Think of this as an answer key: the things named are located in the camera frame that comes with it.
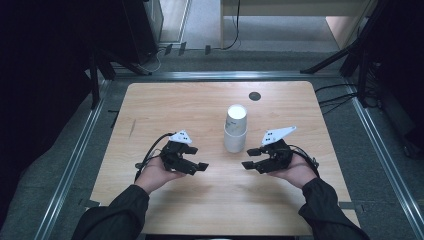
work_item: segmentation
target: black hole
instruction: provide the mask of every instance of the black hole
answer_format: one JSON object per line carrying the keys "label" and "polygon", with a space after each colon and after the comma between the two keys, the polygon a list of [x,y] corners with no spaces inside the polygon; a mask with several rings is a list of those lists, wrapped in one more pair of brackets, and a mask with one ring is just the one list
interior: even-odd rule
{"label": "black hole", "polygon": [[259,94],[258,92],[251,92],[249,94],[249,98],[252,101],[258,101],[259,99],[261,99],[261,94]]}

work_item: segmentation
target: black curtain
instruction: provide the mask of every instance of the black curtain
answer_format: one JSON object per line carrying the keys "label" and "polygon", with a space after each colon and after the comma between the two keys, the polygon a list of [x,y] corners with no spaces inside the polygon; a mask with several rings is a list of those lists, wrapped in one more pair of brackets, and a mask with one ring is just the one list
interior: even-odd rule
{"label": "black curtain", "polygon": [[414,122],[405,138],[424,151],[424,1],[396,1],[382,36],[378,77]]}
{"label": "black curtain", "polygon": [[89,51],[61,1],[0,5],[0,226],[23,170],[45,153],[91,90]]}

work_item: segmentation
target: person's left hand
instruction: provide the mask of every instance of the person's left hand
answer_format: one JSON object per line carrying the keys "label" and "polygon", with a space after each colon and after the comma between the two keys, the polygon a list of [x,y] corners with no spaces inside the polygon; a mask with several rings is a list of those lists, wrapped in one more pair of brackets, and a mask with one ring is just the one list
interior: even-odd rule
{"label": "person's left hand", "polygon": [[150,194],[165,185],[165,183],[185,175],[177,171],[166,171],[160,157],[155,157],[150,159],[134,184],[143,188],[147,194]]}

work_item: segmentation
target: white cup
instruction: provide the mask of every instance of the white cup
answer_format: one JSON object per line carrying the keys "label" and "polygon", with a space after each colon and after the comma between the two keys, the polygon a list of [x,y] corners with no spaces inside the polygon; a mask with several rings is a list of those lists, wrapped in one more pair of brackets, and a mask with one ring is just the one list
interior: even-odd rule
{"label": "white cup", "polygon": [[247,129],[247,110],[240,104],[231,105],[227,111],[225,130],[232,136],[240,136]]}
{"label": "white cup", "polygon": [[243,134],[239,136],[233,136],[229,134],[224,126],[224,146],[230,153],[238,153],[244,149],[246,143],[247,128]]}

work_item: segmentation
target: black cable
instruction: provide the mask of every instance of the black cable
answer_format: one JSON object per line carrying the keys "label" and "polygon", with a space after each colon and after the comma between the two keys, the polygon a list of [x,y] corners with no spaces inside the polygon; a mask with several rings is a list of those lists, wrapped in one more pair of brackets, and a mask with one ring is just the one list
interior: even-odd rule
{"label": "black cable", "polygon": [[150,156],[150,153],[153,151],[153,149],[156,147],[156,145],[162,140],[162,139],[164,139],[165,137],[169,137],[169,136],[172,136],[172,135],[174,135],[175,133],[166,133],[166,134],[164,134],[164,135],[162,135],[162,136],[160,136],[159,138],[158,138],[158,140],[156,140],[156,142],[155,143],[153,143],[153,145],[152,145],[152,147],[150,147],[150,149],[149,149],[149,151],[147,151],[147,153],[146,153],[146,156],[144,157],[144,159],[143,159],[143,162],[141,163],[141,165],[138,165],[139,167],[139,171],[141,171],[146,165],[147,165],[147,163],[149,162],[149,160],[150,160],[150,158],[149,158],[149,156]]}
{"label": "black cable", "polygon": [[295,146],[295,145],[287,145],[287,146],[294,147],[297,150],[300,150],[300,152],[299,152],[299,151],[292,149],[292,152],[294,154],[301,156],[303,159],[305,159],[306,163],[311,167],[312,171],[314,171],[314,173],[317,175],[317,177],[320,178],[319,172],[318,172],[319,163],[316,161],[315,158],[311,158],[303,149],[301,149],[298,146]]}
{"label": "black cable", "polygon": [[343,104],[347,103],[347,102],[348,102],[349,100],[351,100],[352,98],[354,98],[354,97],[350,97],[350,98],[346,99],[345,101],[343,101],[343,102],[341,102],[341,103],[337,104],[337,106],[335,106],[335,107],[331,108],[331,109],[330,109],[330,110],[328,110],[327,112],[324,112],[322,115],[325,115],[325,114],[327,114],[327,113],[329,113],[329,112],[331,112],[331,111],[335,110],[336,108],[340,107],[341,105],[343,105]]}
{"label": "black cable", "polygon": [[321,88],[318,88],[317,90],[315,90],[315,93],[317,93],[321,90],[324,90],[324,89],[333,88],[333,87],[341,87],[341,86],[356,86],[356,84],[345,83],[345,84],[335,84],[335,85],[325,86],[325,87],[321,87]]}
{"label": "black cable", "polygon": [[238,6],[237,6],[237,24],[236,24],[236,30],[237,30],[237,32],[236,32],[236,38],[234,39],[234,42],[230,45],[230,46],[228,46],[228,47],[225,47],[225,48],[213,48],[213,49],[221,49],[221,50],[228,50],[228,49],[230,49],[230,48],[232,48],[233,46],[234,46],[234,44],[237,42],[237,40],[238,40],[238,35],[239,35],[239,18],[240,18],[240,0],[238,1],[238,4],[237,4]]}
{"label": "black cable", "polygon": [[329,103],[327,103],[327,104],[323,104],[323,105],[321,105],[320,107],[321,107],[321,108],[324,108],[324,107],[329,107],[329,106],[334,106],[334,105],[343,104],[346,100],[350,100],[350,99],[352,99],[352,98],[354,98],[354,97],[356,97],[356,96],[349,96],[347,99],[343,100],[343,102],[335,102],[335,103],[331,103],[331,102],[329,102]]}
{"label": "black cable", "polygon": [[335,98],[320,101],[320,102],[318,102],[318,104],[321,105],[321,104],[328,103],[328,102],[334,102],[336,100],[343,99],[343,98],[346,98],[346,97],[356,97],[356,96],[357,96],[357,93],[348,93],[348,94],[341,95],[341,96],[338,96],[338,97],[335,97]]}

